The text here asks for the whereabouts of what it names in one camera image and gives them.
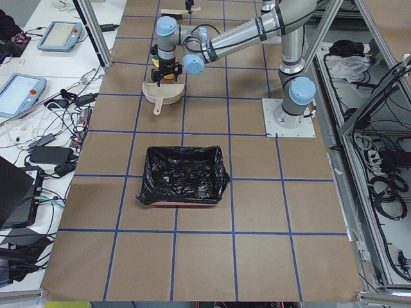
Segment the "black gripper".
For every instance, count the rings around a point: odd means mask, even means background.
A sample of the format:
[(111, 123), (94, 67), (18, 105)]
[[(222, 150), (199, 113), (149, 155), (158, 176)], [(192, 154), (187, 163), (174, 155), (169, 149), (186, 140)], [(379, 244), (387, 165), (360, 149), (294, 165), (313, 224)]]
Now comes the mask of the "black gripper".
[(182, 64), (180, 62), (176, 62), (174, 58), (171, 60), (159, 58), (157, 62), (158, 67), (153, 68), (151, 71), (151, 79), (158, 87), (160, 87), (163, 79), (178, 81), (178, 77), (182, 74)]
[(194, 5), (194, 0), (185, 0), (186, 9), (191, 9)]

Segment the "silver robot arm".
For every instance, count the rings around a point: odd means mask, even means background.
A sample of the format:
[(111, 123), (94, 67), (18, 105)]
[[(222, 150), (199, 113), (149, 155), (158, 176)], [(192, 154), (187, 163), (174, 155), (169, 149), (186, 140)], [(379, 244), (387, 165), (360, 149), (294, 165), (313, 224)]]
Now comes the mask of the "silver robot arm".
[(279, 77), (288, 95), (289, 83), (302, 76), (306, 67), (302, 55), (304, 25), (316, 9), (316, 1), (266, 1), (262, 15), (211, 38), (205, 24), (180, 25), (172, 17), (160, 17), (156, 25), (157, 43), (152, 48), (159, 66), (152, 69), (151, 79), (160, 84), (170, 74), (198, 75), (208, 63), (279, 36), (282, 48)]

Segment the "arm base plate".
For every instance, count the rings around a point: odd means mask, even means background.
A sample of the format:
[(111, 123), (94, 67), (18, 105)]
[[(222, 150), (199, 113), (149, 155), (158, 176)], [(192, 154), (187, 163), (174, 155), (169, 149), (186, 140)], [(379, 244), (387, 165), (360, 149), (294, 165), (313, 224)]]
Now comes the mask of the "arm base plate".
[(282, 109), (283, 99), (262, 99), (263, 117), (267, 137), (316, 138), (311, 110), (306, 107), (302, 115), (288, 115)]

